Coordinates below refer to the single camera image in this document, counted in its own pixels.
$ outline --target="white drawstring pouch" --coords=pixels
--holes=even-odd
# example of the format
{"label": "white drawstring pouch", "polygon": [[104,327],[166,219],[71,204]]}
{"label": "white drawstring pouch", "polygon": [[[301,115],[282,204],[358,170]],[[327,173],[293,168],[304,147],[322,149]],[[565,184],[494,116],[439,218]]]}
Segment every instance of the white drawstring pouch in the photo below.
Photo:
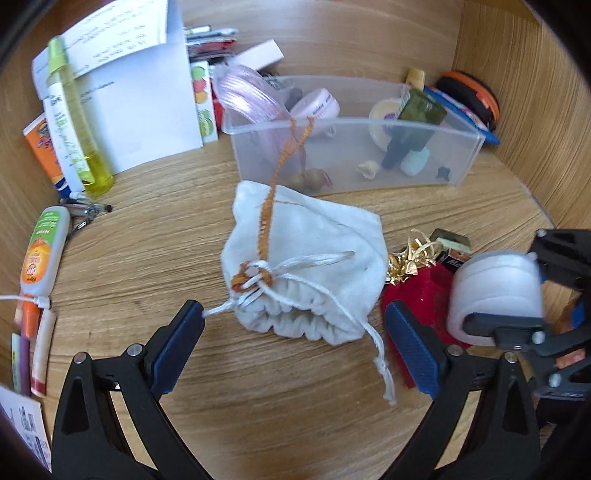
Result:
{"label": "white drawstring pouch", "polygon": [[[339,345],[368,332],[378,350],[384,398],[394,403],[394,382],[384,343],[368,314],[384,287],[388,253],[378,215],[278,186],[272,205],[268,253],[259,256],[261,208],[269,187],[242,181],[236,189],[236,226],[222,251],[230,299],[205,316],[232,309],[240,324]],[[245,273],[237,290],[235,278]]]}

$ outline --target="clear plastic container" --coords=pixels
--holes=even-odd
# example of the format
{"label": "clear plastic container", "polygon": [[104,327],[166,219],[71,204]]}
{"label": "clear plastic container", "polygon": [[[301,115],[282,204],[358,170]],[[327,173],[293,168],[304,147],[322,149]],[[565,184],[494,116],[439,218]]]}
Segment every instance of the clear plastic container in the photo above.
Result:
{"label": "clear plastic container", "polygon": [[[321,189],[303,193],[327,194],[412,185],[450,184],[458,186],[466,177],[484,137],[453,112],[439,126],[399,120],[371,120],[369,113],[374,105],[385,99],[402,98],[409,86],[364,78],[336,76],[277,77],[283,86],[278,98],[289,97],[292,88],[300,88],[304,95],[318,88],[326,88],[340,105],[340,116],[335,119],[317,120],[315,133],[305,143],[305,161],[289,159],[280,175],[281,184],[292,175],[317,168],[326,173],[327,182]],[[299,120],[297,135],[307,126]],[[417,129],[431,130],[426,148],[429,150],[426,165],[415,175],[404,173],[400,166],[390,170],[381,168],[370,180],[359,166],[368,161],[381,165],[385,152],[374,141],[371,128],[383,128],[394,135],[408,135]],[[278,139],[289,136],[289,121],[273,121],[251,124],[242,115],[226,111],[222,130],[232,136],[232,147],[238,164],[240,178],[270,184],[277,166],[281,145]]]}

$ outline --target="silver bolt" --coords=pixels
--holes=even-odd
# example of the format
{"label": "silver bolt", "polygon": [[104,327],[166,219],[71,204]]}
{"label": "silver bolt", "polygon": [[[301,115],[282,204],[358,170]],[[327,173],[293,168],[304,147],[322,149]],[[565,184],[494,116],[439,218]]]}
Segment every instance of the silver bolt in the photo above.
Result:
{"label": "silver bolt", "polygon": [[461,346],[455,344],[448,346],[447,351],[450,355],[453,356],[460,356],[464,352]]}
{"label": "silver bolt", "polygon": [[144,347],[142,347],[139,343],[134,343],[133,345],[129,345],[127,347],[127,354],[129,356],[138,356]]}
{"label": "silver bolt", "polygon": [[531,336],[531,341],[534,342],[536,345],[541,345],[546,341],[546,334],[542,332],[542,330],[538,330],[537,332],[534,332],[534,334]]}
{"label": "silver bolt", "polygon": [[505,360],[507,360],[510,364],[516,364],[517,363],[517,355],[514,354],[513,352],[507,352],[507,353],[505,353]]}
{"label": "silver bolt", "polygon": [[84,352],[78,352],[74,355],[74,363],[80,365],[84,360],[86,360],[86,354]]}
{"label": "silver bolt", "polygon": [[560,374],[550,375],[550,377],[548,379],[549,386],[551,386],[552,388],[556,388],[556,387],[560,386],[561,383],[562,383],[562,377],[560,376]]}

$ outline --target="yellow liquid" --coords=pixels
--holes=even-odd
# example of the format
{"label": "yellow liquid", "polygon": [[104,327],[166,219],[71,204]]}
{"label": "yellow liquid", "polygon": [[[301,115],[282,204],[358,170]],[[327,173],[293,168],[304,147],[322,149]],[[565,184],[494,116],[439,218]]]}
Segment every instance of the yellow liquid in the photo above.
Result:
{"label": "yellow liquid", "polygon": [[98,197],[111,189],[115,179],[111,173],[109,163],[100,153],[88,126],[71,65],[66,64],[52,73],[47,79],[47,86],[58,82],[63,86],[66,105],[72,118],[74,132],[76,133],[88,168],[94,177],[94,182],[82,181],[82,183],[89,196]]}

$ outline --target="dark green glass bottle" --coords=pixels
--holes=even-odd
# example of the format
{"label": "dark green glass bottle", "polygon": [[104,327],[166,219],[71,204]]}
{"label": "dark green glass bottle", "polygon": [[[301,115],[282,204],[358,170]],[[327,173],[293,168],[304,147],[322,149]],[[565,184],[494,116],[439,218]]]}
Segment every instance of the dark green glass bottle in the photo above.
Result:
{"label": "dark green glass bottle", "polygon": [[[447,110],[426,93],[412,89],[410,98],[398,115],[398,119],[440,125],[446,115]],[[388,151],[382,160],[383,168],[390,170],[396,165],[400,165],[400,162],[411,151],[421,151],[434,133],[429,129],[393,127],[391,130],[392,140],[388,144]]]}

